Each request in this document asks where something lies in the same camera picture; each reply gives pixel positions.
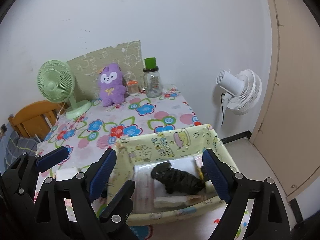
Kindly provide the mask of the grey plaid pillow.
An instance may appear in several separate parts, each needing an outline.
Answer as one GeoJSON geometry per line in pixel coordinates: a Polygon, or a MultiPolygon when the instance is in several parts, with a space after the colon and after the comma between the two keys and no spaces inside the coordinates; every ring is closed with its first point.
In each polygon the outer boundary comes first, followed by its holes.
{"type": "Polygon", "coordinates": [[[34,156],[40,142],[37,138],[20,137],[16,131],[11,135],[5,135],[3,139],[4,141],[1,140],[1,174],[23,153],[34,156]]]}

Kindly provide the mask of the green cup on jar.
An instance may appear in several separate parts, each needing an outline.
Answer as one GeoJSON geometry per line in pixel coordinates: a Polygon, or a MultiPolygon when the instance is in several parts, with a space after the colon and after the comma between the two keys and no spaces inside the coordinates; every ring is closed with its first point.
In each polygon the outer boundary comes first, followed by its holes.
{"type": "Polygon", "coordinates": [[[144,59],[146,69],[154,69],[157,67],[156,58],[148,57],[144,59]]]}

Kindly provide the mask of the yellow cartoon book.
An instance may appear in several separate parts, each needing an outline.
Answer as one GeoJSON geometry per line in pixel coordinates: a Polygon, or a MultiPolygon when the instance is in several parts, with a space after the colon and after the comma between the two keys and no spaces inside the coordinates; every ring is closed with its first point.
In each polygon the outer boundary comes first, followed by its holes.
{"type": "Polygon", "coordinates": [[[203,171],[202,171],[202,167],[203,167],[202,157],[195,157],[194,161],[195,161],[195,164],[196,164],[197,172],[199,174],[199,178],[202,181],[204,181],[204,174],[203,174],[203,171]]]}

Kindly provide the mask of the white towel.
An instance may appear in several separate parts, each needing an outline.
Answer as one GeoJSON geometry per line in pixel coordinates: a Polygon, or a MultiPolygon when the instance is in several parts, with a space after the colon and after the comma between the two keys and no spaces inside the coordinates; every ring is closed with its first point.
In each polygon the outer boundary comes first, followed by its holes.
{"type": "Polygon", "coordinates": [[[82,168],[71,167],[71,168],[63,168],[56,171],[55,180],[63,181],[69,180],[75,177],[76,179],[82,179],[85,176],[85,172],[89,166],[84,166],[82,168]]]}

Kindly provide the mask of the purple plush toy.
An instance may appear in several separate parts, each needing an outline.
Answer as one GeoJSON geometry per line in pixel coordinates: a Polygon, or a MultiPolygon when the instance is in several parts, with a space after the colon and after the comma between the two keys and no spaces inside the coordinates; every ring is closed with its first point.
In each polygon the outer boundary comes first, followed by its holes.
{"type": "Polygon", "coordinates": [[[124,86],[123,74],[117,63],[111,63],[101,70],[98,87],[103,107],[121,104],[125,101],[127,90],[124,86]]]}

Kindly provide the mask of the green desk fan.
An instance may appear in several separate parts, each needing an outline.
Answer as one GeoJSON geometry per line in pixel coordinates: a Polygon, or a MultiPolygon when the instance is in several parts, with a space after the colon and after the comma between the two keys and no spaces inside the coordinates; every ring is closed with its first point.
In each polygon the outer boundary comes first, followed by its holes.
{"type": "Polygon", "coordinates": [[[67,119],[75,119],[86,113],[92,106],[88,100],[77,102],[74,97],[75,77],[67,63],[49,60],[39,69],[37,87],[48,101],[63,103],[68,101],[67,119]]]}

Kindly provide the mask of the floral tablecloth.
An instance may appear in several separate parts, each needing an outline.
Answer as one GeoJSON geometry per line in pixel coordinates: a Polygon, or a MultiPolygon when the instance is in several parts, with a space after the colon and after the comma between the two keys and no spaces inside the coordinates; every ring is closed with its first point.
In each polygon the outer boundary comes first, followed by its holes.
{"type": "MultiPolygon", "coordinates": [[[[175,86],[165,88],[163,94],[148,98],[144,94],[129,96],[117,105],[103,107],[101,100],[93,100],[89,111],[78,118],[59,118],[37,153],[44,155],[60,146],[69,150],[67,159],[39,175],[41,187],[47,177],[54,177],[63,168],[90,166],[116,141],[128,135],[153,134],[202,124],[175,86]]],[[[107,206],[106,196],[93,202],[97,215],[107,206]]],[[[226,208],[225,203],[199,216],[172,222],[130,225],[140,239],[207,239],[218,225],[226,208]]]]}

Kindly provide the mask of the white standing fan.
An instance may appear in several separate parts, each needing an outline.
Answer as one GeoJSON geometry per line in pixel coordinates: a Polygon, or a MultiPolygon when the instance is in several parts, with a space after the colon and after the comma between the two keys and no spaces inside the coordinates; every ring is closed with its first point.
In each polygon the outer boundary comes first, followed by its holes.
{"type": "Polygon", "coordinates": [[[225,91],[221,97],[223,114],[226,109],[235,115],[248,113],[257,104],[262,93],[262,81],[250,69],[237,75],[222,70],[216,78],[216,84],[225,91]]]}

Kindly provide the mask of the green cartoon paper board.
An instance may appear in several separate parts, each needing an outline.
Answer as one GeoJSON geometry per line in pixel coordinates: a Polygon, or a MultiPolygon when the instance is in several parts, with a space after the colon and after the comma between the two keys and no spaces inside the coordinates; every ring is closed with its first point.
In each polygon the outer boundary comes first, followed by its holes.
{"type": "Polygon", "coordinates": [[[126,80],[140,80],[143,76],[144,60],[140,41],[105,47],[69,60],[76,85],[77,101],[99,98],[98,77],[100,71],[111,63],[117,63],[126,80]]]}

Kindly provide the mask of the black plastic bag roll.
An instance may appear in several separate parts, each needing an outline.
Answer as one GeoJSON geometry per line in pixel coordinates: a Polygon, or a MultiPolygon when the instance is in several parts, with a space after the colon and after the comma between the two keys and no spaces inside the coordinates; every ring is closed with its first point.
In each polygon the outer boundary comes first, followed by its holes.
{"type": "Polygon", "coordinates": [[[187,171],[173,168],[169,161],[157,164],[151,171],[151,178],[162,183],[167,194],[179,192],[195,195],[205,188],[201,179],[187,171]]]}

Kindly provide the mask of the glass mason jar mug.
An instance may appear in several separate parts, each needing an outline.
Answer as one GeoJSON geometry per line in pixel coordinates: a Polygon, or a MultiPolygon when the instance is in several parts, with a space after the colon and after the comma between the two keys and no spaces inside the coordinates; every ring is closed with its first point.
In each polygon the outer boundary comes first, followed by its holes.
{"type": "Polygon", "coordinates": [[[163,87],[161,84],[161,78],[159,68],[143,69],[143,76],[141,79],[141,87],[145,91],[148,98],[156,98],[161,96],[163,87]]]}

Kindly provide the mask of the wooden chair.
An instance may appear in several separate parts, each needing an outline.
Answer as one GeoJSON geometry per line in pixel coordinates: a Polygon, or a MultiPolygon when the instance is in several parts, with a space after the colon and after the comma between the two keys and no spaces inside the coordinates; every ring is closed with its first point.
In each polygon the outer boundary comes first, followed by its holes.
{"type": "Polygon", "coordinates": [[[56,124],[58,113],[64,113],[64,107],[64,103],[38,101],[9,116],[8,121],[20,137],[43,140],[56,124]]]}

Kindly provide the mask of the toothpick jar orange lid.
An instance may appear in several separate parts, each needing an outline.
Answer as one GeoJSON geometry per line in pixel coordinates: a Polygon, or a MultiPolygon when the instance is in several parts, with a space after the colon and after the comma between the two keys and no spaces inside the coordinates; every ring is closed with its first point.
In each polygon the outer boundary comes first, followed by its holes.
{"type": "Polygon", "coordinates": [[[139,84],[136,80],[130,80],[126,83],[127,91],[130,96],[136,96],[139,94],[139,84]]]}

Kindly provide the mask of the yellow cartoon storage box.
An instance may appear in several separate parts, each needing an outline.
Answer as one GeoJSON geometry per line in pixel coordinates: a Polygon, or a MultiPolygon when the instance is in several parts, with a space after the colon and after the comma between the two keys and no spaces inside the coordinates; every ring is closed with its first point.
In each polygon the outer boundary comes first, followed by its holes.
{"type": "Polygon", "coordinates": [[[117,163],[108,180],[110,203],[124,183],[135,182],[130,225],[161,224],[202,215],[224,204],[202,160],[211,149],[233,172],[238,168],[210,125],[129,137],[116,141],[117,163]]]}

